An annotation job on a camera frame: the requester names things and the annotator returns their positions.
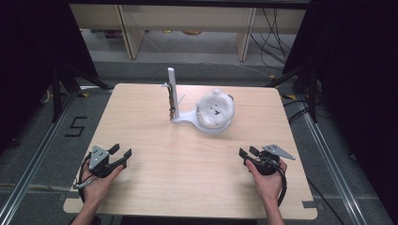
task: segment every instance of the hand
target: hand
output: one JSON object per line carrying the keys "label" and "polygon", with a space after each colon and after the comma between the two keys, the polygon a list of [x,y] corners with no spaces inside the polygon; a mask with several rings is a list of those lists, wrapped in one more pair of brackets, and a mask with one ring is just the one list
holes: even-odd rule
{"label": "hand", "polygon": [[[280,159],[279,161],[281,168],[286,172],[287,164]],[[262,175],[254,164],[250,160],[246,160],[246,165],[249,171],[252,173],[255,187],[258,195],[260,195],[262,201],[266,202],[277,202],[279,194],[282,190],[282,178],[275,172],[272,175]]]}
{"label": "hand", "polygon": [[88,170],[89,163],[90,160],[84,165],[82,180],[84,181],[89,177],[88,179],[93,181],[84,187],[84,204],[100,206],[102,201],[108,196],[112,182],[123,170],[123,165],[116,167],[107,177],[98,178]]}
{"label": "hand", "polygon": [[[287,164],[279,160],[281,168],[286,173]],[[281,212],[278,207],[278,198],[282,190],[282,178],[278,172],[272,175],[262,175],[250,160],[246,160],[246,165],[253,175],[257,193],[263,202],[267,214],[269,225],[284,224]]]}
{"label": "hand", "polygon": [[93,181],[84,187],[84,205],[79,215],[72,221],[72,225],[91,224],[91,221],[96,215],[100,204],[108,195],[112,182],[123,170],[123,165],[120,165],[116,167],[116,169],[114,169],[107,177],[98,178],[88,170],[89,162],[90,160],[84,164],[82,180],[85,180],[89,177],[88,179],[93,179]]}

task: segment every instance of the gray floor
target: gray floor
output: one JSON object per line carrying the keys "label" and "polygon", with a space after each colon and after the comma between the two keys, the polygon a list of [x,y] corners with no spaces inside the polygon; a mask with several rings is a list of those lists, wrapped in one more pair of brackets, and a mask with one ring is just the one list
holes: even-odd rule
{"label": "gray floor", "polygon": [[[239,62],[235,37],[227,33],[201,33],[189,36],[177,31],[172,33],[149,31],[145,35],[137,59],[132,61],[127,57],[122,39],[105,38],[102,33],[91,33],[88,30],[84,30],[82,35],[100,77],[109,84],[159,83],[161,81],[159,77],[167,76],[167,67],[173,66],[176,69],[178,83],[261,86],[270,81],[270,75],[281,76],[278,69],[271,67],[283,66],[280,62],[264,55],[264,62],[271,67],[265,66],[260,51],[253,41],[250,43],[246,61]],[[258,34],[254,37],[263,42]],[[281,36],[281,38],[291,46],[295,36]],[[272,51],[282,57],[280,52]],[[200,74],[204,74],[206,78],[201,78]],[[293,78],[278,87],[282,95],[293,94],[291,87],[294,80]],[[80,82],[81,85],[90,85],[84,81]],[[88,97],[77,97],[73,100],[10,224],[67,224],[73,218],[74,215],[63,212],[63,201],[110,95],[102,91],[92,91]],[[285,107],[287,117],[299,110],[298,103]],[[347,157],[350,153],[349,148],[333,120],[329,118],[325,107],[317,107],[317,113],[317,124],[322,135],[368,224],[392,224],[358,163]],[[2,205],[34,157],[51,125],[52,116],[52,102],[49,101],[36,110],[30,122],[19,134],[21,145],[10,146],[0,156]],[[67,138],[67,134],[76,132],[69,128],[76,116],[87,117],[78,122],[80,123],[78,125],[85,126],[84,132],[79,138]],[[294,121],[291,128],[309,180],[319,189],[344,224],[358,224],[353,221],[344,205],[305,117],[301,116]],[[317,203],[317,219],[286,221],[286,223],[339,224],[339,220],[321,199],[320,194],[313,187],[311,189]],[[104,215],[100,217],[102,224],[119,224],[121,219],[121,217]],[[258,224],[265,224],[265,221],[259,219]]]}

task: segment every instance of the white stand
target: white stand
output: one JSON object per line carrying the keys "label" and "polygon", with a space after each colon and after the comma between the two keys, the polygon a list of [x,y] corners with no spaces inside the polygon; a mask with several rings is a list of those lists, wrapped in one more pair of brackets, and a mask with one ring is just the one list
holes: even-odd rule
{"label": "white stand", "polygon": [[231,124],[231,120],[228,121],[227,123],[225,123],[225,125],[223,127],[218,127],[218,128],[207,128],[207,127],[203,127],[200,122],[198,121],[198,118],[196,117],[196,109],[192,110],[191,112],[180,112],[178,110],[178,100],[177,100],[177,96],[176,96],[176,75],[175,75],[175,71],[172,67],[168,68],[168,73],[169,73],[169,83],[172,85],[173,87],[173,101],[175,103],[175,118],[172,119],[172,122],[175,124],[180,124],[180,123],[189,123],[192,124],[194,126],[196,126],[196,128],[198,128],[199,130],[207,133],[207,134],[219,134],[223,131],[225,131],[229,125]]}

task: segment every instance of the aluminum rail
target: aluminum rail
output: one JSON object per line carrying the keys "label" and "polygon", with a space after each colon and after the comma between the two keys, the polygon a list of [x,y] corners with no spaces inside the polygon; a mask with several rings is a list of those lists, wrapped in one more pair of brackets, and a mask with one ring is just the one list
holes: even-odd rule
{"label": "aluminum rail", "polygon": [[[298,96],[298,100],[304,100],[303,97]],[[303,110],[307,107],[306,103],[301,103],[300,108]],[[315,139],[316,145],[318,146],[318,150],[322,155],[322,158],[325,160],[327,168],[330,172],[331,178],[342,197],[345,208],[351,217],[351,220],[354,224],[369,224],[363,215],[362,210],[360,209],[360,205],[356,200],[354,194],[351,191],[351,188],[347,184],[344,179],[342,172],[340,171],[339,166],[336,163],[336,160],[331,153],[328,144],[326,143],[321,130],[317,123],[313,122],[313,119],[308,113],[304,114],[305,121],[307,122],[308,127],[310,128],[311,133]]]}
{"label": "aluminum rail", "polygon": [[30,182],[38,172],[38,168],[40,167],[41,162],[45,158],[51,144],[53,143],[56,132],[62,124],[68,108],[76,97],[77,93],[68,94],[63,104],[64,111],[61,112],[58,119],[50,125],[50,128],[44,136],[43,140],[41,141],[41,144],[38,147],[35,155],[33,155],[32,159],[29,162],[29,165],[25,169],[23,176],[20,178],[19,182],[12,190],[6,203],[2,206],[0,210],[0,222],[2,225],[9,224],[14,217],[21,201],[23,200],[23,196],[29,189]]}

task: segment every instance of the wrist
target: wrist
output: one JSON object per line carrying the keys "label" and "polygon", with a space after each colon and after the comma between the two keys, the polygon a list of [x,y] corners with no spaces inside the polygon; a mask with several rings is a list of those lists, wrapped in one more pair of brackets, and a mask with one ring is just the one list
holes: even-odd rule
{"label": "wrist", "polygon": [[266,210],[279,207],[278,199],[262,197],[261,201],[263,202],[263,205]]}

